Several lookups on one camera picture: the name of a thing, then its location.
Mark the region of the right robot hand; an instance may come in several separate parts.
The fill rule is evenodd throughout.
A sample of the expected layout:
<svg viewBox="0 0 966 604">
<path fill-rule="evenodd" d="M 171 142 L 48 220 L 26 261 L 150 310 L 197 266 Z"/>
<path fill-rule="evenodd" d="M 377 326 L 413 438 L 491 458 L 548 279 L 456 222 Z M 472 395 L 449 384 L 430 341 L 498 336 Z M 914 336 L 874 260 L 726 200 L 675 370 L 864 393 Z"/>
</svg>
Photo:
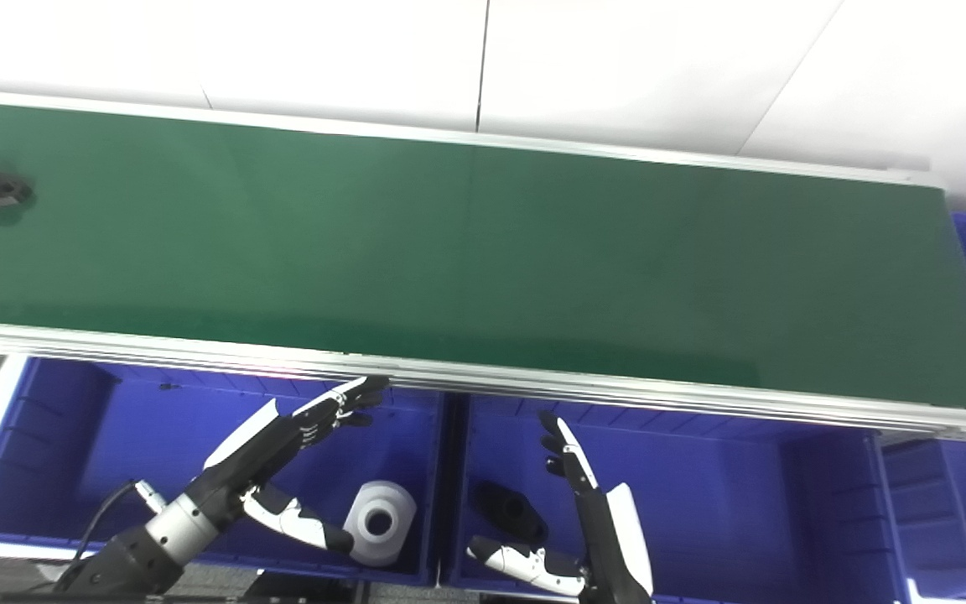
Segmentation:
<svg viewBox="0 0 966 604">
<path fill-rule="evenodd" d="M 547 471 L 566 479 L 574 494 L 584 557 L 482 535 L 472 536 L 466 554 L 513 580 L 579 603 L 652 603 L 654 574 L 629 485 L 603 490 L 567 422 L 551 410 L 541 410 L 538 417 L 547 432 L 542 445 L 551 454 Z"/>
</svg>

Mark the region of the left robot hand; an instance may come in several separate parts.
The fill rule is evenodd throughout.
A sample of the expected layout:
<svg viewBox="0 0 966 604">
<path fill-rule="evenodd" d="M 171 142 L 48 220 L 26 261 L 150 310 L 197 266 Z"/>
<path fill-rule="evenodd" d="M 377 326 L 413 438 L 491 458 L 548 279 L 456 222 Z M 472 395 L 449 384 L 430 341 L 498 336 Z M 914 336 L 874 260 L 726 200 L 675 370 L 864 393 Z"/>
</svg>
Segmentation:
<svg viewBox="0 0 966 604">
<path fill-rule="evenodd" d="M 366 409 L 380 404 L 388 385 L 387 376 L 368 375 L 295 408 L 269 400 L 219 444 L 199 477 L 185 488 L 185 496 L 195 505 L 193 512 L 219 533 L 249 517 L 305 545 L 349 554 L 354 546 L 349 532 L 326 523 L 271 481 L 300 451 L 321 443 L 342 425 L 369 425 Z"/>
</svg>

